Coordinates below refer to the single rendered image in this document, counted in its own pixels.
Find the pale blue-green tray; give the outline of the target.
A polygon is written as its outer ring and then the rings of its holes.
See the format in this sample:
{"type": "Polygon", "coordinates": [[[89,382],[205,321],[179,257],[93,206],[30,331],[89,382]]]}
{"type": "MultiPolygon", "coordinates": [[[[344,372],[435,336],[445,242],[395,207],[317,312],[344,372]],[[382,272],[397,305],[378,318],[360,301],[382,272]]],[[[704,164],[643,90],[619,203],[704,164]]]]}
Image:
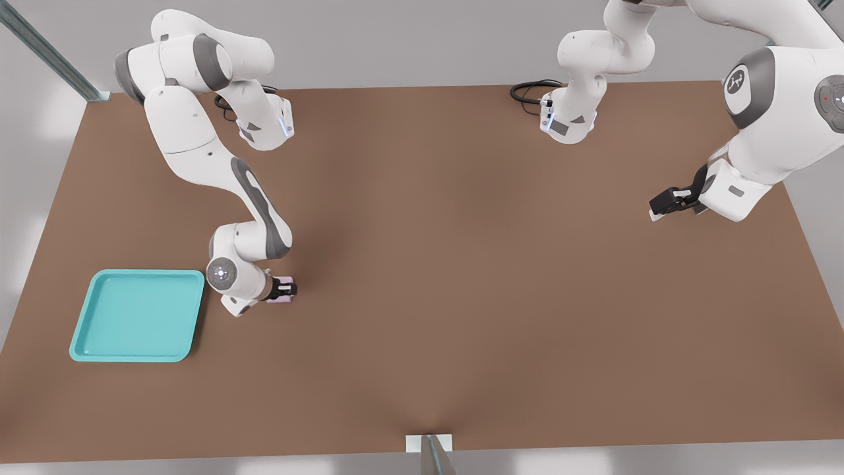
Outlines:
{"type": "Polygon", "coordinates": [[[87,294],[69,355],[88,363],[177,363],[192,349],[205,277],[197,270],[105,269],[87,294]]]}

